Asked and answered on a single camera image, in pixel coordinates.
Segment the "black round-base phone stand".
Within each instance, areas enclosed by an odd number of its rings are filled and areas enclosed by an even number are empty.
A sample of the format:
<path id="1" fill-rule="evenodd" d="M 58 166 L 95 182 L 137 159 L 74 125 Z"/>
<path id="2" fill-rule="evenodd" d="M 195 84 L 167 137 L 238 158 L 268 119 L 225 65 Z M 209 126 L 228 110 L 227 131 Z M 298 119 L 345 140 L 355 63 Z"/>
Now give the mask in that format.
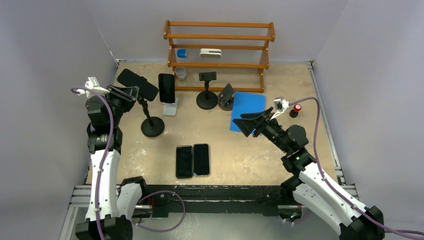
<path id="1" fill-rule="evenodd" d="M 204 91 L 200 92 L 196 97 L 196 104 L 203 110 L 211 110 L 218 104 L 217 95 L 209 90 L 209 83 L 217 79 L 217 73 L 212 72 L 200 72 L 198 74 L 199 80 L 204 82 Z"/>

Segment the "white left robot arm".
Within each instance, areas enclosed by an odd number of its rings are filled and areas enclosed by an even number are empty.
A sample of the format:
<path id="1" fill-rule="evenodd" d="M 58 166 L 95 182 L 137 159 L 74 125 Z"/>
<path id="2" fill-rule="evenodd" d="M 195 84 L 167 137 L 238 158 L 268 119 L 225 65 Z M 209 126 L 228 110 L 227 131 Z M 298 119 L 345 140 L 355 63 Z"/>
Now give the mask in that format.
<path id="1" fill-rule="evenodd" d="M 85 103 L 90 119 L 86 129 L 92 166 L 90 200 L 84 222 L 75 226 L 75 235 L 79 240 L 131 240 L 135 205 L 146 203 L 149 191 L 142 186 L 142 177 L 137 177 L 125 180 L 117 193 L 123 142 L 119 123 L 137 101 L 139 88 L 108 85 L 74 87 L 71 92 L 93 94 Z"/>

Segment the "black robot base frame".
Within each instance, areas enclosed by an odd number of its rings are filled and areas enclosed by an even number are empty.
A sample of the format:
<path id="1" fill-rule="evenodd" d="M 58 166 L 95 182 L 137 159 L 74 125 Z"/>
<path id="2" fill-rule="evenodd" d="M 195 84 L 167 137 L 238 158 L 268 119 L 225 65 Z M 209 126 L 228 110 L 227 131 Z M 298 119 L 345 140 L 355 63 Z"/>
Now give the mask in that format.
<path id="1" fill-rule="evenodd" d="M 141 188 L 136 212 L 152 210 L 154 218 L 170 213 L 262 214 L 296 210 L 298 203 L 280 185 L 160 185 Z"/>

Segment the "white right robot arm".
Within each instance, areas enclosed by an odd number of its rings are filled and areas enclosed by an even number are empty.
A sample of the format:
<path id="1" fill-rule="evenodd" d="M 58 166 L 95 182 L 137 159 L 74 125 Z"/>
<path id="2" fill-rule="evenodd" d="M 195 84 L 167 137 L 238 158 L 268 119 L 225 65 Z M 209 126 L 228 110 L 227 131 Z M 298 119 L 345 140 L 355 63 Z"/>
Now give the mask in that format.
<path id="1" fill-rule="evenodd" d="M 281 185 L 282 200 L 288 204 L 296 201 L 314 212 L 341 240 L 382 240 L 381 210 L 367 207 L 334 181 L 306 149 L 305 128 L 294 124 L 283 129 L 272 110 L 243 113 L 233 123 L 246 137 L 263 135 L 285 153 L 282 164 L 293 176 Z"/>

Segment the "black smartphone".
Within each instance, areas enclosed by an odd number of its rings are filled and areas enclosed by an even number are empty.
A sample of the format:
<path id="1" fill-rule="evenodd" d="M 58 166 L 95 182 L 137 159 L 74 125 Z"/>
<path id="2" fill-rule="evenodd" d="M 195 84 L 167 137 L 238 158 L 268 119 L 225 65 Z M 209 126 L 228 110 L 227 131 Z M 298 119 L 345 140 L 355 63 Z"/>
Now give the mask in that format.
<path id="1" fill-rule="evenodd" d="M 176 148 L 175 176 L 177 179 L 188 179 L 193 177 L 193 147 L 181 145 Z"/>

